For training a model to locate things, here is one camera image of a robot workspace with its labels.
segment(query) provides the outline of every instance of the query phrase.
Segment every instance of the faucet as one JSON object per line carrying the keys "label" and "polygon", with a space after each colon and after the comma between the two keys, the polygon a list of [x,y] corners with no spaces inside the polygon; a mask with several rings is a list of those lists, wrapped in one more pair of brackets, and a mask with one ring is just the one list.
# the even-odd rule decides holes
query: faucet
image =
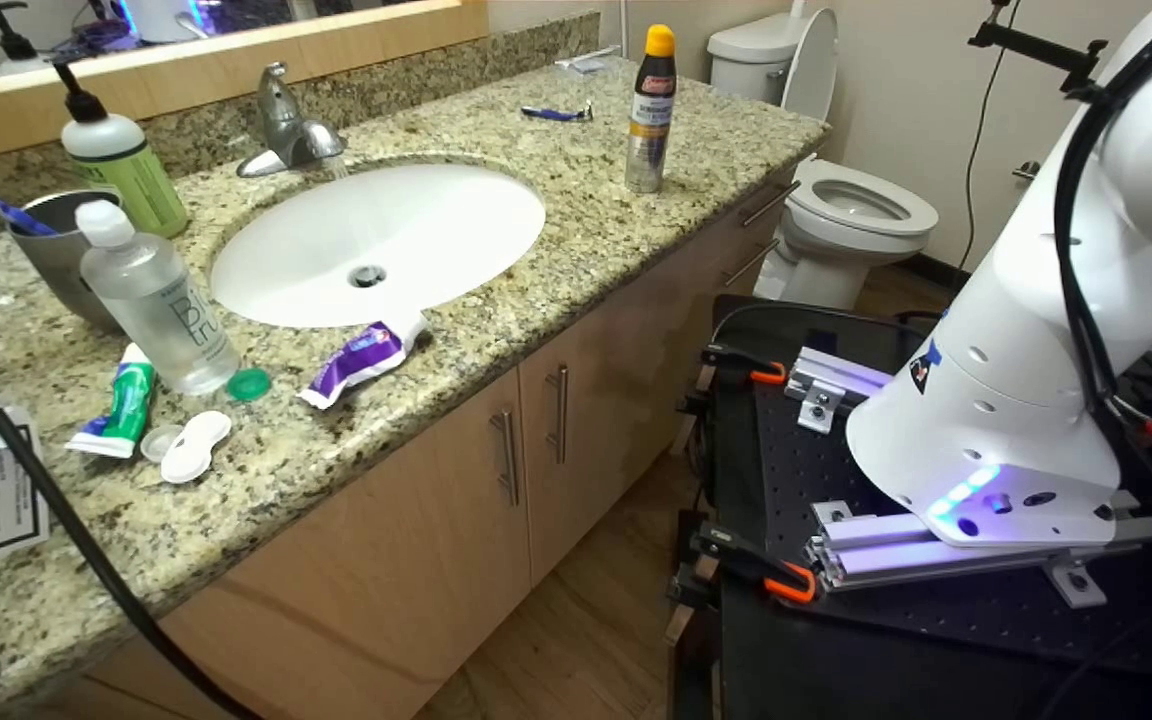
{"label": "faucet", "polygon": [[286,68],[282,60],[271,60],[258,71],[256,108],[262,125],[262,153],[248,154],[240,164],[240,177],[266,177],[282,167],[311,167],[343,153],[343,136],[334,136],[327,125],[308,121],[297,102],[297,95],[282,83]]}

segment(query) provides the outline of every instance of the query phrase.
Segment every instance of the wooden floor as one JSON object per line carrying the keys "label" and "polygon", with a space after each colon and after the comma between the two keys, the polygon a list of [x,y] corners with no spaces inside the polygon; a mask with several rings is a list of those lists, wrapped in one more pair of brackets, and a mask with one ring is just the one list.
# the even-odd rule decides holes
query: wooden floor
{"label": "wooden floor", "polygon": [[[949,292],[876,270],[858,312],[938,312]],[[607,518],[453,675],[421,720],[660,720],[668,715],[668,577],[676,512],[695,495],[663,457]]]}

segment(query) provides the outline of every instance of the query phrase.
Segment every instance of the granite countertop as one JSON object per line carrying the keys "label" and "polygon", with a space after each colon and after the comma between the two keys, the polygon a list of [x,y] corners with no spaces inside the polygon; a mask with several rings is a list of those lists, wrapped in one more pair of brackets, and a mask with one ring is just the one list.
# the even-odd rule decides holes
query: granite countertop
{"label": "granite countertop", "polygon": [[[353,167],[423,154],[520,177],[546,208],[545,235],[493,285],[433,309],[433,344],[331,411],[311,411],[297,387],[353,328],[262,328],[217,309],[240,355],[266,366],[277,387],[251,408],[232,408],[240,428],[194,488],[163,488],[153,464],[82,464],[61,448],[73,428],[107,408],[118,339],[69,315],[0,235],[0,399],[22,405],[40,418],[46,469],[149,609],[169,613],[229,571],[387,448],[627,285],[679,235],[735,205],[739,191],[785,177],[822,130],[816,121],[682,80],[668,186],[632,196],[624,186],[627,86],[632,64],[597,76],[541,68],[347,128]],[[525,121],[520,102],[593,102],[597,121]],[[183,177],[180,191],[194,218],[174,247],[193,266],[207,266],[251,213],[302,184],[291,171],[237,181],[232,164]],[[186,411],[194,408],[160,390],[157,418],[183,424]],[[0,558],[0,710],[40,699],[118,635],[128,623],[61,529],[53,539]]]}

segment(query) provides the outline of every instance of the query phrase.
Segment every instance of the white sink basin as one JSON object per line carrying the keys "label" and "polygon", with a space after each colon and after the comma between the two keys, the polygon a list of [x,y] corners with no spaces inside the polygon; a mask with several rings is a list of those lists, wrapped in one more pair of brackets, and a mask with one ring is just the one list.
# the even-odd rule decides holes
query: white sink basin
{"label": "white sink basin", "polygon": [[258,322],[367,322],[489,285],[541,229],[541,196],[505,171],[384,164],[258,213],[218,247],[213,297]]}

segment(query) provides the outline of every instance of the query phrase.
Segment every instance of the toothbrush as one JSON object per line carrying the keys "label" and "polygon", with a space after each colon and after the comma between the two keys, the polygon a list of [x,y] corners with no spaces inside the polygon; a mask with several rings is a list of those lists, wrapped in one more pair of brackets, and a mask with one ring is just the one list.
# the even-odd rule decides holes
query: toothbrush
{"label": "toothbrush", "polygon": [[0,196],[0,218],[10,223],[19,235],[56,235],[53,223],[27,217],[22,208],[9,205],[3,196]]}

